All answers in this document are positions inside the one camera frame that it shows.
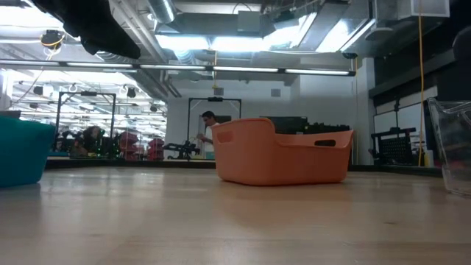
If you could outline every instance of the person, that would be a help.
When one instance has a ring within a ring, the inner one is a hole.
[[[205,158],[214,159],[213,131],[211,127],[219,123],[217,123],[216,116],[212,111],[206,111],[202,114],[202,117],[206,124],[206,131],[204,135],[202,133],[198,134],[197,138],[205,143]]]

